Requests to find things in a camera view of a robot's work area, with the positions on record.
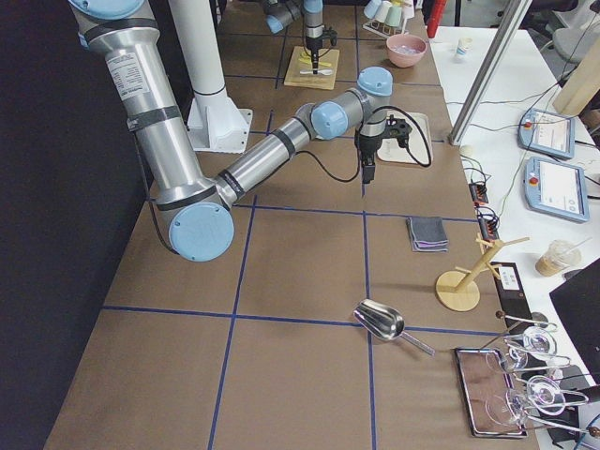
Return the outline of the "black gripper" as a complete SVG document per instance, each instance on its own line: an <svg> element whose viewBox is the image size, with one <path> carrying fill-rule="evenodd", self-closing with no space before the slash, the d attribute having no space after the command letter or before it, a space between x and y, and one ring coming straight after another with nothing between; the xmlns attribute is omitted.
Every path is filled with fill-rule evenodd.
<svg viewBox="0 0 600 450"><path fill-rule="evenodd" d="M366 123L355 133L355 144L361 163L362 184L370 184L375 177L375 154L384 139L396 139L400 147L409 148L411 127L403 119L383 119L379 123Z"/></svg>
<svg viewBox="0 0 600 450"><path fill-rule="evenodd" d="M328 40L332 46L337 44L338 32L332 27L319 25L316 27L305 27L305 47L310 51L310 61L312 73L319 73L320 49L323 43Z"/></svg>

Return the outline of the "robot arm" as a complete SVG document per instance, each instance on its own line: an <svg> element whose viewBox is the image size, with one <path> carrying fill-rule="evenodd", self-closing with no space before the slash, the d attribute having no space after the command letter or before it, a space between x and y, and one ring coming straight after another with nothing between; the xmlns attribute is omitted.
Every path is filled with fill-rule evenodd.
<svg viewBox="0 0 600 450"><path fill-rule="evenodd" d="M230 246L231 206L304 150L312 140L355 133L358 166L393 136L387 120L393 78L363 69L355 87L309 103L262 141L247 146L251 113L227 94L213 13L205 1L172 1L170 10L194 91L184 119L158 52L159 30L146 1L74 1L82 45L101 54L127 111L127 126L158 186L156 204L169 228L169 248L207 262Z"/></svg>
<svg viewBox="0 0 600 450"><path fill-rule="evenodd" d="M317 75L323 43L328 40L335 47L338 41L337 31L323 23L323 2L262 0L260 4L267 26L273 34L279 33L298 19L303 20L304 48L311 64L309 73Z"/></svg>

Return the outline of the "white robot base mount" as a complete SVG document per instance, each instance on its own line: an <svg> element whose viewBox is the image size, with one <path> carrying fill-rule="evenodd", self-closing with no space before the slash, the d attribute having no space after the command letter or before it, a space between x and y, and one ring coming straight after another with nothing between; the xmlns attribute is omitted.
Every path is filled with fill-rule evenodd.
<svg viewBox="0 0 600 450"><path fill-rule="evenodd" d="M242 153L252 111L229 97L208 1L171 0L173 22L194 94L187 127L197 152Z"/></svg>

